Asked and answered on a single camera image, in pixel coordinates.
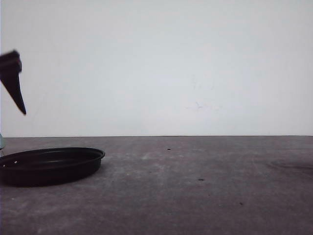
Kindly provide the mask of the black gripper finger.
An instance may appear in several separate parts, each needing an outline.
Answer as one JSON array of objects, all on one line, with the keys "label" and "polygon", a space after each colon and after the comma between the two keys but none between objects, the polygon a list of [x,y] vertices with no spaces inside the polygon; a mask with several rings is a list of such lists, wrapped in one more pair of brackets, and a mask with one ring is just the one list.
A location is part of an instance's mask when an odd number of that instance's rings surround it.
[{"label": "black gripper finger", "polygon": [[20,54],[16,50],[0,56],[0,80],[19,110],[26,115],[26,108],[20,88],[20,72],[22,72],[22,62]]}]

